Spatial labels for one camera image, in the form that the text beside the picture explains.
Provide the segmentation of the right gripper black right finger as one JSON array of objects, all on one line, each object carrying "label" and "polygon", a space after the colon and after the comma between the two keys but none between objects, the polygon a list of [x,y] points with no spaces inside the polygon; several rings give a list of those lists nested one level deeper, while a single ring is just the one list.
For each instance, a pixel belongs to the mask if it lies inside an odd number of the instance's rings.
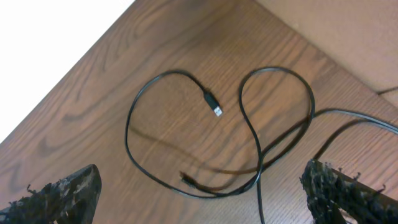
[{"label": "right gripper black right finger", "polygon": [[374,190],[318,161],[308,161],[300,178],[313,222],[346,223],[344,214],[357,223],[397,224],[397,200]]}]

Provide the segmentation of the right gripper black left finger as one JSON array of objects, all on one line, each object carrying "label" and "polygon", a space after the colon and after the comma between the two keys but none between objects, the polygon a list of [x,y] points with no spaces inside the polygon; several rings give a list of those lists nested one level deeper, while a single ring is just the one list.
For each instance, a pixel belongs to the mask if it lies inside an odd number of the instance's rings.
[{"label": "right gripper black left finger", "polygon": [[90,164],[40,190],[28,186],[28,196],[1,210],[1,223],[91,224],[101,189],[100,172]]}]

